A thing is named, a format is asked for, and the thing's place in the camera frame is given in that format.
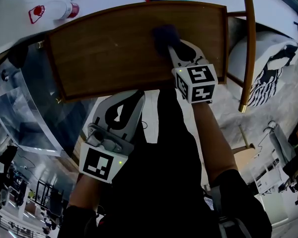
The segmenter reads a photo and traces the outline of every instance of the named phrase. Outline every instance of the wooden handle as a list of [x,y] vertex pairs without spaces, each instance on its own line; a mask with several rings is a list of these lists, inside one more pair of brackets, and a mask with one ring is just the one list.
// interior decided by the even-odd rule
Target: wooden handle
[[255,54],[256,54],[256,25],[255,25],[255,12],[253,0],[244,0],[246,10],[246,25],[247,25],[247,55],[246,55],[246,68],[244,76],[244,84],[242,96],[238,110],[242,113],[246,111],[247,102],[252,86]]

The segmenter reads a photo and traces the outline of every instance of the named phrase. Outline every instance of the black sleeve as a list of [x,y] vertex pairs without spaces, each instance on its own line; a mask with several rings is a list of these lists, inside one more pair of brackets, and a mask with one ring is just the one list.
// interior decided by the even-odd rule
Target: black sleeve
[[270,238],[272,225],[262,204],[252,195],[237,170],[220,174],[212,186],[220,186],[223,215],[240,219],[252,237]]
[[[64,212],[58,238],[85,237],[86,225],[95,216],[96,213],[93,210],[70,206]],[[96,219],[93,223],[96,230]]]

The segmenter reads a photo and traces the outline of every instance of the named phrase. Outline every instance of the gold metal tip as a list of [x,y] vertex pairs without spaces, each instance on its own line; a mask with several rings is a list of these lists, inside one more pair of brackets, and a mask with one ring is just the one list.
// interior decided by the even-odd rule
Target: gold metal tip
[[240,111],[241,113],[245,113],[246,108],[247,108],[247,105],[239,104],[238,111]]

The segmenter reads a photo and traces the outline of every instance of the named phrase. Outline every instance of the black clothing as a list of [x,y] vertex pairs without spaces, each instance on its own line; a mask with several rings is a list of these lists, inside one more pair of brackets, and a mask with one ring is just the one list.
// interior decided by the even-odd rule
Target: black clothing
[[[218,219],[204,201],[201,161],[188,132],[174,90],[162,90],[157,103],[157,144],[136,144],[112,181],[112,209],[96,226],[92,210],[64,211],[59,238],[171,235],[219,237]],[[222,173],[223,213],[244,222],[253,237],[271,237],[272,227],[261,203],[236,170]]]

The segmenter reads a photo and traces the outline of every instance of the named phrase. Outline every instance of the black cable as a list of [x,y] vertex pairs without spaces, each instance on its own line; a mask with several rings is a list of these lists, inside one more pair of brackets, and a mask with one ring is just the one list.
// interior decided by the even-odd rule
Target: black cable
[[33,167],[31,167],[31,168],[26,168],[26,169],[33,169],[33,168],[36,168],[36,166],[34,165],[34,163],[33,163],[32,161],[30,161],[28,158],[26,158],[26,157],[24,157],[24,156],[21,156],[18,152],[17,152],[17,154],[18,154],[18,156],[19,156],[20,158],[24,158],[24,159],[26,159],[27,161],[29,161],[29,162],[32,163]]
[[146,123],[145,121],[141,121],[141,122],[143,122],[147,125],[146,128],[143,127],[143,129],[147,129],[148,128],[148,123]]

